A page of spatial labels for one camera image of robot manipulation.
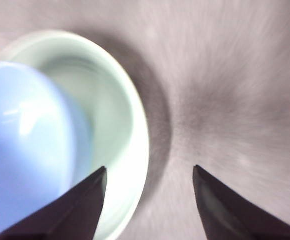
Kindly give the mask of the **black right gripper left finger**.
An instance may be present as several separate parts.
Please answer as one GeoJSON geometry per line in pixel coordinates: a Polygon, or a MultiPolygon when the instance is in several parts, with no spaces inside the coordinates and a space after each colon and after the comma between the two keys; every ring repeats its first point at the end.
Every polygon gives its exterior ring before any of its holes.
{"type": "Polygon", "coordinates": [[[91,240],[102,212],[106,181],[102,166],[56,201],[5,230],[0,240],[91,240]]]}

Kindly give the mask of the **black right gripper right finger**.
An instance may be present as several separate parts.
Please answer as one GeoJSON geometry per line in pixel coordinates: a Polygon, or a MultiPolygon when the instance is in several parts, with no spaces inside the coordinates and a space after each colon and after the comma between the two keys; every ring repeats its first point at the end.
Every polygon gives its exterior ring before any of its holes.
{"type": "Polygon", "coordinates": [[[193,187],[207,239],[290,240],[290,225],[249,202],[199,165],[193,168],[193,187]]]}

